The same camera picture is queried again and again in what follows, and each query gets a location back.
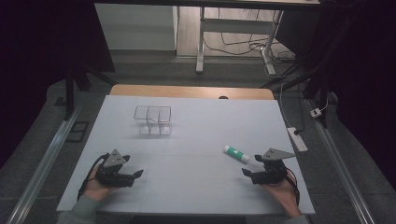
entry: transparent box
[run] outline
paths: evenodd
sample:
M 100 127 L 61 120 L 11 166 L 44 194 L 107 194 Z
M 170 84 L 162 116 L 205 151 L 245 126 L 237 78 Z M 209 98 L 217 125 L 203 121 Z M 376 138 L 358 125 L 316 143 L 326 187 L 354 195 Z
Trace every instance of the transparent box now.
M 171 107 L 139 105 L 134 111 L 134 120 L 140 134 L 171 134 Z

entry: metal bar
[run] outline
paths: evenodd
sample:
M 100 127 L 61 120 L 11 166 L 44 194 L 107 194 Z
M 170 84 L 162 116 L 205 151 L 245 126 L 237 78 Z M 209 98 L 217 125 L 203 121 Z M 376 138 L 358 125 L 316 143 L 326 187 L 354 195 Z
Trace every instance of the metal bar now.
M 305 105 L 308 107 L 308 110 L 311 111 L 314 109 L 311 104 L 309 104 L 308 100 L 305 100 Z M 337 146 L 335 145 L 334 141 L 332 140 L 332 136 L 328 132 L 328 130 L 324 129 L 321 126 L 321 123 L 319 120 L 315 120 L 315 125 L 317 127 L 318 133 L 327 149 L 329 152 L 330 159 L 332 160 L 332 163 L 334 165 L 335 170 L 337 171 L 337 174 L 341 178 L 341 182 L 344 185 L 344 188 L 346 190 L 346 193 L 349 195 L 353 206 L 355 207 L 356 214 L 358 215 L 359 219 L 361 220 L 361 223 L 364 224 L 374 224 L 374 218 L 371 215 L 371 212 L 364 201 L 361 191 L 358 189 L 356 186 L 355 182 L 353 181 L 352 176 L 350 175 L 347 166 L 340 155 Z
M 205 29 L 205 8 L 200 8 L 201 19 L 199 28 L 199 43 L 198 43 L 198 55 L 197 55 L 197 66 L 196 73 L 202 74 L 204 72 L 204 29 Z
M 205 32 L 269 35 L 272 25 L 271 21 L 205 19 Z
M 58 156 L 59 151 L 64 144 L 64 140 L 67 134 L 72 128 L 73 123 L 82 108 L 84 99 L 85 93 L 83 94 L 82 99 L 79 101 L 78 106 L 71 114 L 69 120 L 64 120 L 62 122 L 61 126 L 58 129 L 58 132 L 53 137 L 52 142 L 47 149 L 47 152 L 45 153 L 41 162 L 38 164 L 35 173 L 33 174 L 32 178 L 29 181 L 29 184 L 26 186 L 22 196 L 20 197 L 20 200 L 18 201 L 18 203 L 14 207 L 14 210 L 9 216 L 7 224 L 23 223 L 23 221 L 26 219 L 35 201 L 35 198 L 38 195 L 38 192 L 41 190 L 41 187 L 43 186 L 44 181 L 46 180 L 50 172 L 52 164 L 55 162 L 56 157 Z
M 271 31 L 268 35 L 268 40 L 267 43 L 265 44 L 265 48 L 261 50 L 262 52 L 262 58 L 264 59 L 265 62 L 265 67 L 267 68 L 268 75 L 269 76 L 274 76 L 276 74 L 276 71 L 274 69 L 274 66 L 272 65 L 272 60 L 269 56 L 269 52 L 271 50 L 271 45 L 274 41 L 275 34 L 277 31 L 277 27 L 279 26 L 280 18 L 282 17 L 283 11 L 276 11 L 275 12 L 275 17 L 274 21 L 271 27 Z
M 132 5 L 154 5 L 154 6 L 180 6 L 180 7 L 229 7 L 229 8 L 251 8 L 268 10 L 290 10 L 290 11 L 334 11 L 334 4 L 312 4 L 312 3 L 282 3 L 265 1 L 224 1 L 224 0 L 95 0 L 95 3 L 107 4 L 132 4 Z M 359 0 L 347 4 L 338 4 L 340 12 L 353 9 Z
M 68 120 L 74 110 L 73 72 L 70 68 L 66 74 L 66 116 L 64 120 Z

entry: floor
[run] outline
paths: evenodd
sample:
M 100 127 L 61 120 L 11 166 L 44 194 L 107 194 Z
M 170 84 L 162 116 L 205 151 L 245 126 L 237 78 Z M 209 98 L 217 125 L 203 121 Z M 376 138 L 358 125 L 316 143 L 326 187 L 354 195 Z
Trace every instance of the floor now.
M 183 54 L 193 55 L 193 49 L 191 48 L 191 53 L 186 51 Z M 116 73 L 108 75 L 118 83 L 126 84 L 259 88 L 272 79 L 265 75 L 260 57 L 256 59 L 254 57 L 226 59 L 208 57 L 205 59 L 204 73 L 196 75 L 193 58 L 152 54 L 152 52 L 136 54 L 135 52 L 112 51 Z M 281 74 L 289 66 L 289 64 L 277 63 L 276 71 Z M 288 82 L 291 78 L 293 77 L 282 79 L 278 85 Z M 82 105 L 74 122 L 75 125 L 66 136 L 32 207 L 27 208 L 29 212 L 24 223 L 54 223 L 56 221 L 58 213 L 55 208 L 74 171 L 101 104 L 111 89 L 104 81 L 92 75 L 89 75 L 89 79 L 92 86 L 88 92 L 76 89 L 77 105 L 78 102 L 82 102 Z M 319 134 L 318 123 L 309 115 L 309 104 L 314 105 L 316 101 L 315 99 L 307 101 L 300 95 L 305 84 L 306 82 L 287 91 L 275 92 L 275 98 L 282 106 L 287 118 L 288 122 L 285 122 L 285 126 L 290 123 L 292 126 L 304 129 L 301 136 L 309 151 L 304 155 L 297 153 L 297 159 L 316 210 L 310 219 L 312 223 L 363 223 L 356 213 L 353 199 L 347 194 L 340 175 L 334 168 L 329 151 Z M 63 124 L 64 96 L 64 81 L 55 83 L 49 88 L 47 102 L 40 115 L 13 156 L 0 170 L 2 211 L 0 223 L 7 222 L 35 173 L 36 167 Z M 326 117 L 329 125 L 328 132 L 367 203 L 375 223 L 394 223 L 396 192 L 353 134 L 338 121 L 335 113 L 336 107 L 336 98 L 329 98 Z M 245 221 L 248 224 L 261 224 L 280 223 L 285 219 L 285 217 L 246 217 Z M 139 223 L 131 216 L 99 214 L 97 223 L 131 223 L 131 220 L 132 223 Z M 171 218 L 167 223 L 177 223 L 176 220 Z

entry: metal stand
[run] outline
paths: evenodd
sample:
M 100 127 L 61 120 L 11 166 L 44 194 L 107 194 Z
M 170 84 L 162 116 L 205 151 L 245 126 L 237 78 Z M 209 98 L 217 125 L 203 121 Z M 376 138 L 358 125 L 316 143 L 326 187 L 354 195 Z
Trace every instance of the metal stand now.
M 204 32 L 214 33 L 234 33 L 234 34 L 255 34 L 268 35 L 265 48 L 261 50 L 265 66 L 270 76 L 276 74 L 272 65 L 269 52 L 274 41 L 277 27 L 280 22 L 283 11 L 276 11 L 273 21 L 241 21 L 241 20 L 225 20 L 225 19 L 206 19 L 205 8 L 201 7 L 199 43 L 197 54 L 196 73 L 204 72 Z
M 64 120 L 69 120 L 74 110 L 74 84 L 73 71 L 69 69 L 66 74 L 66 116 Z

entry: cable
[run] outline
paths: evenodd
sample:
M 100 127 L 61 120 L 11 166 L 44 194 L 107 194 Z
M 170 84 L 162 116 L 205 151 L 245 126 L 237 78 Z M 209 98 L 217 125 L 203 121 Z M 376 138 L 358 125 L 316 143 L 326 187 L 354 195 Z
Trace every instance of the cable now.
M 282 54 L 282 53 L 287 53 L 287 52 L 292 52 L 291 50 L 280 51 L 280 52 L 277 54 L 277 57 L 274 55 L 272 49 L 270 49 L 270 52 L 271 52 L 270 58 L 271 58 L 273 61 L 275 61 L 276 63 L 294 63 L 294 62 L 296 62 L 295 59 L 290 59 L 290 58 L 288 58 L 288 59 L 281 59 L 281 58 L 280 58 L 280 54 Z
M 282 117 L 283 119 L 286 121 L 286 123 L 289 125 L 289 127 L 291 128 L 290 123 L 288 122 L 288 119 L 285 116 L 285 110 L 283 109 L 283 103 L 282 103 L 282 91 L 283 91 L 283 85 L 280 87 L 280 95 L 279 95 L 279 101 L 280 101 L 280 109 L 282 110 Z
M 282 86 L 280 87 L 280 94 L 279 94 L 280 110 L 282 112 L 283 119 L 288 124 L 289 128 L 291 128 L 291 125 L 290 125 L 290 123 L 289 123 L 289 121 L 288 121 L 288 119 L 286 118 L 286 115 L 285 115 L 285 109 L 283 108 L 283 102 L 282 102 L 283 85 L 285 85 L 285 84 L 282 84 Z M 298 102 L 299 102 L 299 106 L 300 106 L 300 113 L 301 113 L 301 118 L 303 120 L 303 128 L 299 129 L 299 130 L 296 130 L 297 133 L 295 133 L 295 134 L 298 134 L 298 133 L 302 132 L 305 129 L 303 107 L 301 105 L 300 85 L 298 85 L 297 88 L 298 88 Z
M 303 107 L 301 105 L 300 84 L 297 84 L 297 91 L 298 91 L 298 102 L 299 102 L 299 105 L 300 105 L 301 118 L 303 120 L 303 128 L 300 129 L 300 130 L 297 130 L 298 133 L 300 133 L 300 132 L 303 132 L 305 130 L 304 113 L 303 113 Z
M 249 9 L 249 10 L 248 10 L 248 15 L 247 15 L 246 20 L 247 20 L 247 19 L 250 19 L 251 14 L 252 14 L 252 9 Z M 256 20 L 259 18 L 259 14 L 260 14 L 260 10 L 257 11 Z M 219 8 L 219 7 L 218 7 L 218 16 L 219 16 L 219 18 L 222 18 L 221 11 L 220 11 L 220 8 Z M 251 38 L 253 37 L 253 35 L 250 35 L 250 38 L 249 38 L 249 40 L 247 40 L 247 41 L 226 43 L 225 40 L 224 40 L 223 33 L 220 33 L 220 35 L 221 35 L 221 40 L 222 40 L 223 44 L 226 45 L 226 46 L 229 46 L 229 45 L 237 45 L 237 44 L 246 44 L 246 43 L 248 43 L 248 46 L 249 46 L 250 50 L 249 50 L 249 51 L 246 51 L 246 52 L 243 52 L 243 53 L 233 53 L 233 52 L 226 51 L 226 50 L 223 50 L 223 49 L 213 49 L 213 48 L 210 48 L 210 47 L 205 43 L 205 45 L 206 45 L 209 49 L 221 51 L 221 52 L 228 53 L 228 54 L 232 54 L 232 55 L 243 55 L 243 54 L 250 53 L 250 52 L 253 51 L 253 50 L 257 50 L 257 48 L 265 47 L 265 44 L 264 44 L 264 43 L 260 43 L 260 42 L 257 43 L 257 41 L 263 41 L 263 40 L 267 40 L 267 39 L 268 39 L 268 38 L 263 38 L 263 39 L 252 40 Z
M 212 49 L 212 50 L 216 50 L 216 51 L 221 51 L 221 52 L 228 53 L 228 54 L 232 54 L 232 55 L 243 55 L 243 54 L 250 53 L 251 51 L 254 50 L 254 49 L 250 49 L 250 50 L 248 50 L 248 51 L 246 51 L 246 52 L 242 52 L 242 53 L 232 53 L 232 52 L 229 52 L 229 51 L 226 51 L 226 50 L 223 50 L 223 49 L 213 49 L 213 48 L 210 48 L 210 47 L 206 44 L 206 41 L 205 41 L 204 38 L 203 38 L 203 40 L 204 40 L 204 44 L 205 44 L 205 46 L 206 46 L 207 48 Z
M 82 193 L 84 193 L 85 188 L 87 188 L 87 184 L 89 181 L 91 181 L 92 179 L 90 179 L 90 175 L 93 171 L 93 169 L 95 168 L 96 164 L 100 161 L 100 160 L 105 160 L 106 158 L 108 158 L 109 154 L 105 154 L 100 156 L 92 165 L 90 171 L 87 174 L 87 177 L 85 177 L 84 181 L 82 182 L 81 188 L 78 190 L 78 196 L 77 196 L 77 201 L 79 199 L 79 197 L 81 197 Z
M 299 69 L 300 66 L 301 66 L 298 62 L 294 62 L 294 64 L 292 64 L 291 66 L 289 66 L 289 68 L 288 68 L 285 72 L 283 72 L 280 76 L 271 76 L 271 75 L 268 74 L 268 71 L 266 70 L 266 65 L 267 65 L 268 63 L 266 63 L 266 64 L 265 64 L 265 67 L 264 67 L 265 75 L 267 75 L 268 77 L 272 77 L 272 78 L 296 77 L 297 75 L 292 75 L 292 73 L 293 73 L 295 70 Z
M 291 169 L 289 169 L 288 167 L 286 167 L 286 169 L 287 170 L 289 170 L 292 174 L 293 174 L 293 176 L 294 176 L 294 179 L 295 179 L 295 183 L 294 183 L 294 181 L 292 181 L 287 175 L 286 175 L 286 177 L 285 177 L 285 179 L 291 184 L 291 186 L 293 187 L 293 189 L 294 189 L 294 193 L 295 193 L 295 195 L 296 195 L 296 202 L 297 202 L 297 205 L 299 205 L 299 203 L 300 203 L 300 191 L 298 190 L 298 187 L 297 187 L 297 178 L 296 178 L 296 175 L 294 174 L 294 172 L 291 170 Z
M 322 109 L 320 109 L 320 111 L 326 109 L 328 105 L 329 105 L 329 97 L 326 98 L 326 105 Z

